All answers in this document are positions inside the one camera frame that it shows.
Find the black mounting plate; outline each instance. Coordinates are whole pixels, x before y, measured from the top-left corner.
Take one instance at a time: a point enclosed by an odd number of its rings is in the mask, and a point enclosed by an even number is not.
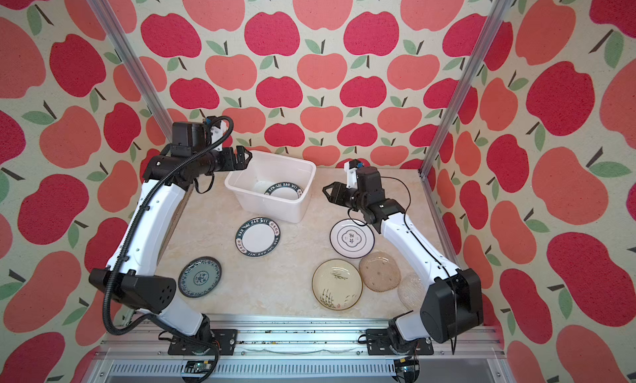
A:
[[[219,353],[222,356],[234,355],[234,346],[236,345],[237,330],[235,329],[213,329],[214,339],[219,343]],[[171,356],[192,356],[194,351],[200,346],[184,342],[178,337],[172,337],[168,355]]]
[[[373,343],[366,344],[366,350],[370,356],[396,355],[393,350],[391,350],[389,332],[386,329],[367,329],[365,333],[367,334],[367,338],[375,338]],[[431,356],[433,352],[432,341],[429,340],[429,343],[427,343],[425,339],[421,339],[417,347],[417,354],[420,356]]]

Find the white container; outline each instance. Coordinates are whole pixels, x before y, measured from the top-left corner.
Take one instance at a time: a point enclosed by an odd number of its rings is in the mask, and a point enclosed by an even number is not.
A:
[[[312,197],[316,165],[311,161],[289,156],[252,151],[252,160],[244,171],[234,171],[225,179],[225,186],[234,192],[241,207],[260,216],[298,223],[305,216]],[[303,189],[295,200],[265,195],[276,183],[288,181]]]

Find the white plastic bin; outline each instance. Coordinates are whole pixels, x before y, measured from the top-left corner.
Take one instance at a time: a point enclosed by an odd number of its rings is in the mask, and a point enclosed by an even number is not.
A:
[[[309,200],[316,165],[311,161],[289,156],[252,151],[252,160],[244,171],[234,171],[225,179],[225,186],[234,192],[241,207],[260,216],[298,223],[303,220]],[[289,181],[303,189],[296,200],[265,195],[272,185]]]

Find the beige table surface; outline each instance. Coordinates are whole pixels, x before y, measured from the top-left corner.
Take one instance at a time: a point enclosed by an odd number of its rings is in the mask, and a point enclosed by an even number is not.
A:
[[[441,250],[440,238],[424,195],[417,171],[380,169],[383,176],[403,180],[413,201],[408,214],[431,243]],[[186,299],[203,313],[295,315],[307,317],[391,318],[406,311],[398,297],[398,289],[373,292],[366,286],[360,300],[351,308],[334,311],[322,306],[312,292],[312,276],[324,261],[340,258],[356,268],[359,259],[340,256],[329,241],[331,227],[346,219],[346,208],[327,202],[322,187],[333,181],[345,181],[341,169],[318,168],[310,192],[312,199],[303,220],[298,224],[277,220],[281,242],[269,254],[251,258],[236,248],[234,235],[254,213],[244,211],[234,194],[224,185],[227,173],[216,174],[211,191],[193,193],[172,238],[163,253],[156,275],[178,279],[181,269],[191,260],[211,256],[221,262],[221,281],[209,294],[198,299]],[[207,178],[200,183],[207,188]],[[408,204],[406,190],[396,180],[383,179],[386,196],[402,206]],[[361,218],[361,214],[352,213]],[[402,277],[413,272],[400,252],[373,230],[375,247],[372,252],[391,254]]]

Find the apple print fabric backdrop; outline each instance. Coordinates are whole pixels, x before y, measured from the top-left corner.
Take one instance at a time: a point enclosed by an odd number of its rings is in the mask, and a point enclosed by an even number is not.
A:
[[[492,0],[135,3],[139,25],[123,27],[142,61],[165,70],[167,85],[157,92],[173,120],[229,115],[235,131],[227,144],[327,167],[357,157],[415,169],[492,6]],[[507,30],[498,37],[501,48],[511,47]],[[504,60],[489,56],[489,66]],[[476,98],[467,101],[462,119],[472,119],[476,108]]]
[[[636,379],[634,1],[515,0],[427,175],[518,382]]]
[[[132,0],[110,2],[139,27]],[[105,332],[88,274],[166,140],[86,0],[0,5],[0,382],[79,382]]]

